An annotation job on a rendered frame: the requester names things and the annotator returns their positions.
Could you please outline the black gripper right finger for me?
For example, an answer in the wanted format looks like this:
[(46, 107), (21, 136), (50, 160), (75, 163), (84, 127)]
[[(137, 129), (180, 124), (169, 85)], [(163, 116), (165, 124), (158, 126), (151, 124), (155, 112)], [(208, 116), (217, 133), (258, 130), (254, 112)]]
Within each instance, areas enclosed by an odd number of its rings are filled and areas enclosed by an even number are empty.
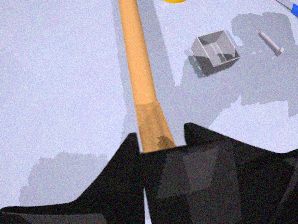
[(298, 183), (298, 149), (286, 153), (267, 151), (193, 121), (184, 123), (184, 136), (186, 145), (230, 139), (242, 210), (242, 220), (235, 224), (274, 224)]

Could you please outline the grey open-top box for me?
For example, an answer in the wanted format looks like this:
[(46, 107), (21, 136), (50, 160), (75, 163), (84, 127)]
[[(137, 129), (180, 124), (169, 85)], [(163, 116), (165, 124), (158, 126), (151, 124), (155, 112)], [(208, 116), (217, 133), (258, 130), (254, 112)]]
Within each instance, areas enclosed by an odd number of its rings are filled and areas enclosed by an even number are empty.
[(231, 43), (223, 28), (221, 31), (196, 36), (190, 49), (205, 77), (230, 68), (231, 65), (237, 63), (238, 59), (241, 59), (237, 48)]

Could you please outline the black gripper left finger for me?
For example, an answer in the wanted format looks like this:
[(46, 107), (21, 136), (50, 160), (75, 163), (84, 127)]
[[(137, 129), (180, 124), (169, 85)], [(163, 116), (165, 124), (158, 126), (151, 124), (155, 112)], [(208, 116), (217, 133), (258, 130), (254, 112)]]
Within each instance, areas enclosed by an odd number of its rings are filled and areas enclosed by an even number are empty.
[(67, 204), (4, 206), (0, 224), (145, 224), (145, 192), (137, 133), (76, 200)]

